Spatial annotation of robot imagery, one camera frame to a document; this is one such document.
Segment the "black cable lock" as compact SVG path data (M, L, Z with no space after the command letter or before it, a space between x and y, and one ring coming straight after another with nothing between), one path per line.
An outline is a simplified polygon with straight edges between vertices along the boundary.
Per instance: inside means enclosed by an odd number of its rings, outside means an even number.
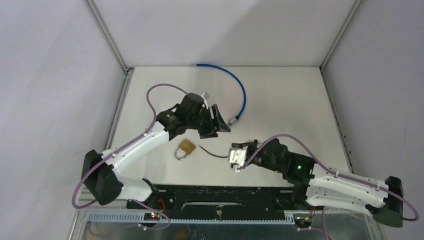
M212 157L215 157L215 158L219 158L219 159L227 159L228 158L228 156L229 156L229 154L228 153L226 153L226 154L217 154L217 153L215 153L215 152L212 152L212 151L210 151L210 150L208 150L208 149L206 149L205 147L203 147L202 145L198 145L198 147L201 149L201 150L203 150L206 154L208 154L208 155L210 155L210 156L212 156Z

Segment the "brass padlock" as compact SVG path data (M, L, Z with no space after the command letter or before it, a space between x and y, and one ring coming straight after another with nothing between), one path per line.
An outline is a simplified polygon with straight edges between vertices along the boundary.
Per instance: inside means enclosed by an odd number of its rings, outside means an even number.
M186 157L188 157L195 149L196 149L196 145L188 140L188 139L184 139L179 145L178 148L176 149L176 151L174 152L174 157L179 160L182 161L184 160Z

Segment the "padlock key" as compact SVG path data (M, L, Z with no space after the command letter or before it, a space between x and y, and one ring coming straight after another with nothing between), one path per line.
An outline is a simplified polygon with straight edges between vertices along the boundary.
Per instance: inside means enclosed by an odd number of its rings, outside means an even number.
M215 207L216 214L218 215L219 221L222 221L222 207L220 205Z

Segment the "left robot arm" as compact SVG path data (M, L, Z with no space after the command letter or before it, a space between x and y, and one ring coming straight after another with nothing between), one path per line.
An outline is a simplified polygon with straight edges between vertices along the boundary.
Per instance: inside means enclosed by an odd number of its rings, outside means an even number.
M136 137L101 153L89 151L81 173L84 186L101 206L125 199L153 208L158 202L156 187L146 178L134 180L124 177L123 173L143 155L187 130L196 130L201 139L231 132L216 104L208 105L204 97L190 92L181 103L156 114L152 126Z

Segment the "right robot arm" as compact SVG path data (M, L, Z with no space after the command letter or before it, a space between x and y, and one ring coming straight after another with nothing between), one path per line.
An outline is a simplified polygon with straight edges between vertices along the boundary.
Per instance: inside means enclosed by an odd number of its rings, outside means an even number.
M402 181L394 176L377 180L329 166L320 166L310 156L289 151L277 138L232 143L228 161L239 172L255 165L279 173L293 185L291 204L297 209L333 207L371 216L376 222L403 226Z

